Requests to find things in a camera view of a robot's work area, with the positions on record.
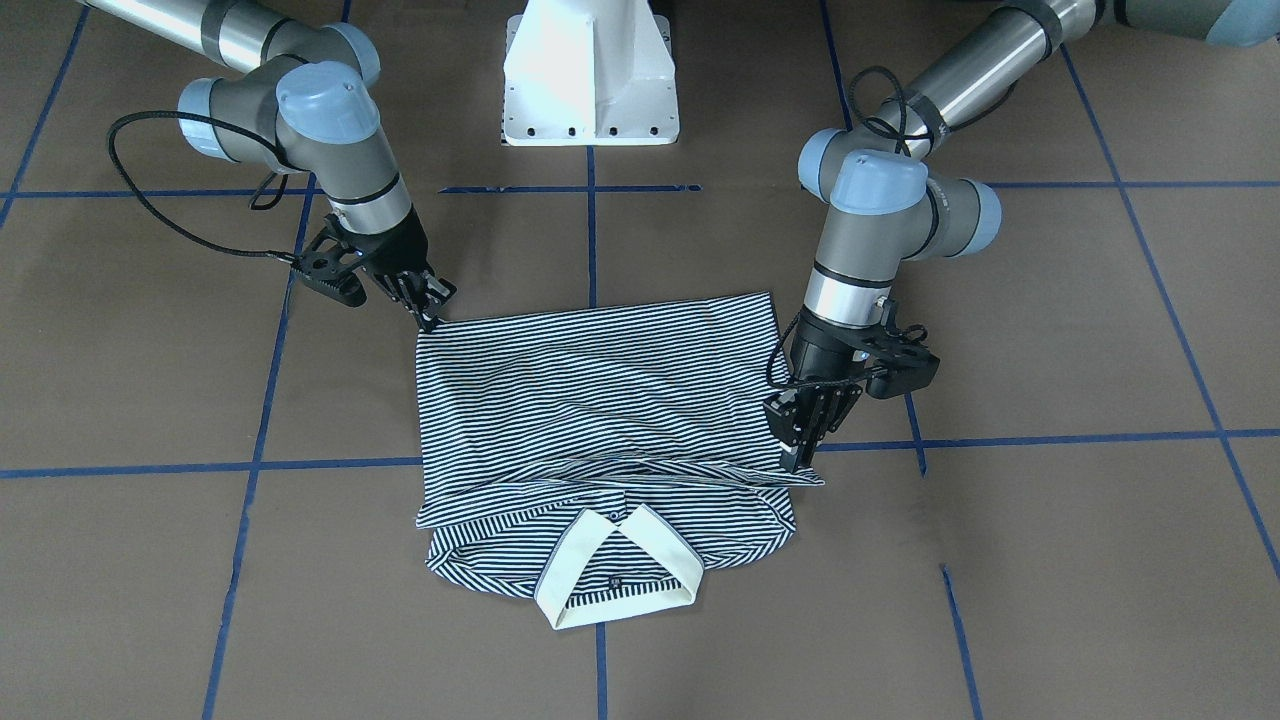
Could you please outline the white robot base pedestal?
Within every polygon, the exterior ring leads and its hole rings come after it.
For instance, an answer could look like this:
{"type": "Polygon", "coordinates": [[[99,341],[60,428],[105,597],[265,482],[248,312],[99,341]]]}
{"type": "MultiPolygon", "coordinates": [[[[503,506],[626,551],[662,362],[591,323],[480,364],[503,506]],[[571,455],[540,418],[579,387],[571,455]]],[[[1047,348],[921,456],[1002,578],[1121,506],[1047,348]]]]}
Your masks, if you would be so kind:
{"type": "Polygon", "coordinates": [[[530,1],[506,23],[513,147],[663,146],[681,133],[667,1],[530,1]]]}

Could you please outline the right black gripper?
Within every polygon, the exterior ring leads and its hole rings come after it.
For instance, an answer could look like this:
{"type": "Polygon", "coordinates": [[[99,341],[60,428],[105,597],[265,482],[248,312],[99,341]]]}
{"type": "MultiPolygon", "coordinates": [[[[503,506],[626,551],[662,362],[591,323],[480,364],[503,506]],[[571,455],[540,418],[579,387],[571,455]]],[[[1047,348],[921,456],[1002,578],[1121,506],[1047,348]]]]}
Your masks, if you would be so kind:
{"type": "Polygon", "coordinates": [[[428,236],[417,215],[406,215],[390,229],[349,234],[362,268],[390,299],[401,302],[422,333],[439,324],[440,307],[457,287],[435,274],[428,261],[428,236]]]}

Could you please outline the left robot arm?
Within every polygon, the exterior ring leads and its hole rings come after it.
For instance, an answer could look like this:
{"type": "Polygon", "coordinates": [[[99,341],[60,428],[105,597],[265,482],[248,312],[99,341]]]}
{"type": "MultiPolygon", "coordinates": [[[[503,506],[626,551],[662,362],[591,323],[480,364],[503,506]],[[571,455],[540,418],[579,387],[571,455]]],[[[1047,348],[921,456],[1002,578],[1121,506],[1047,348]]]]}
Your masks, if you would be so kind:
{"type": "Polygon", "coordinates": [[[803,307],[765,368],[763,404],[781,466],[800,471],[863,396],[925,388],[940,360],[922,325],[901,328],[891,288],[905,261],[988,247],[1002,208],[973,179],[925,159],[998,108],[1018,81],[1096,26],[1120,24],[1217,46],[1251,47],[1277,33],[1275,1],[1002,1],[960,42],[851,129],[823,129],[797,159],[801,186],[828,209],[803,307]]]}

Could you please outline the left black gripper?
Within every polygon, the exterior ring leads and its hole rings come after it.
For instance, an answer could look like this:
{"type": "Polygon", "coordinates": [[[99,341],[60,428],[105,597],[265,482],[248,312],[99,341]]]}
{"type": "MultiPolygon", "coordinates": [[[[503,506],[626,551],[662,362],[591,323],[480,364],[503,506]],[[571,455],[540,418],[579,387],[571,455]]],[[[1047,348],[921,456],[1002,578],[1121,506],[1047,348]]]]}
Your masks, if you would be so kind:
{"type": "Polygon", "coordinates": [[[765,420],[791,473],[812,465],[818,445],[836,432],[865,391],[874,363],[858,347],[859,332],[873,325],[827,322],[809,309],[795,316],[788,389],[765,398],[765,420]]]}

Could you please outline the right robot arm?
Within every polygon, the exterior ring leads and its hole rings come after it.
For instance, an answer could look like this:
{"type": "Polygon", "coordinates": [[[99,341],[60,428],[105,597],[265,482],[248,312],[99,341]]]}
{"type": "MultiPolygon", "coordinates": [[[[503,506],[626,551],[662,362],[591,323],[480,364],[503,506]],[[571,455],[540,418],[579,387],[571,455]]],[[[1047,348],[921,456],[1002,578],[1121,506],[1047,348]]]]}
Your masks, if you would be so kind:
{"type": "Polygon", "coordinates": [[[348,307],[367,277],[424,333],[454,286],[428,260],[428,237],[369,90],[372,41],[348,23],[310,27],[255,1],[97,1],[95,8],[238,72],[197,79],[172,118],[198,152],[308,173],[332,206],[300,252],[266,251],[311,290],[348,307]]]}

